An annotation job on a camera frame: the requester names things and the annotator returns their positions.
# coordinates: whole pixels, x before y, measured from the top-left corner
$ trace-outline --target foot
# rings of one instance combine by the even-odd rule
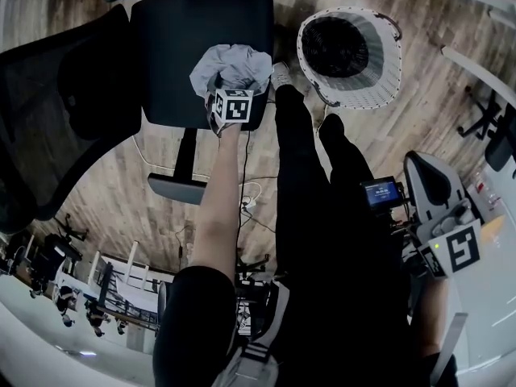
[[[322,122],[322,125],[318,129],[319,138],[330,136],[331,133],[342,133],[344,134],[344,124],[340,117],[335,113],[330,113]]]
[[[292,85],[292,78],[290,77],[290,71],[288,66],[283,63],[276,63],[273,66],[273,75],[271,76],[271,82],[275,90],[282,87],[283,85]]]

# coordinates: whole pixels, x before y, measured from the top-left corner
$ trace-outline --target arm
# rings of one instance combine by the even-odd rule
[[[239,227],[237,147],[240,125],[222,133],[217,159],[197,218],[192,262],[217,269],[235,280],[236,236]]]
[[[441,350],[440,344],[446,325],[447,299],[447,280],[428,277],[412,323],[416,349],[421,358],[437,354]]]

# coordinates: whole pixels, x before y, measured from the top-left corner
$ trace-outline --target black chair seat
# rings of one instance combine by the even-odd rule
[[[189,75],[216,44],[247,44],[273,54],[273,0],[143,0],[132,8],[141,104],[151,123],[209,129],[204,100]],[[251,121],[261,123],[267,94],[255,97]]]

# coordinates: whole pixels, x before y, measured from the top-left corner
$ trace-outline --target black mesh chair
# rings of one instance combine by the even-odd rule
[[[0,55],[0,231],[49,220],[102,155],[150,123],[184,127],[173,177],[155,192],[198,204],[197,129],[209,129],[189,75],[216,44],[273,54],[273,0],[143,0],[131,24],[121,6],[102,18]],[[261,123],[267,94],[244,130]]]
[[[128,41],[117,6],[0,54],[0,231],[52,218],[88,168],[139,131]]]
[[[189,75],[216,44],[247,44],[272,55],[273,29],[273,0],[143,0],[132,7],[131,36],[145,115],[150,123],[185,128],[174,176],[148,177],[155,193],[201,202],[206,183],[192,179],[196,135],[210,127],[204,99],[195,94]],[[253,99],[251,120],[243,130],[258,128],[266,103],[267,93]]]
[[[487,107],[484,107],[478,100],[476,100],[471,93],[471,86],[466,86],[466,93],[468,96],[473,99],[475,104],[482,112],[482,117],[478,119],[469,129],[464,129],[462,126],[457,127],[457,131],[459,135],[463,138],[470,136],[475,133],[476,137],[480,140],[484,140],[487,132],[491,126],[496,127],[498,125],[497,115],[501,111],[500,105],[497,104],[497,93],[494,90],[491,90],[491,95],[489,96],[489,104]]]

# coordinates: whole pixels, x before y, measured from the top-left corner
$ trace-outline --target small screen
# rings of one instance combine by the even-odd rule
[[[370,206],[396,201],[400,198],[396,183],[392,181],[366,186],[365,192],[368,195]]]

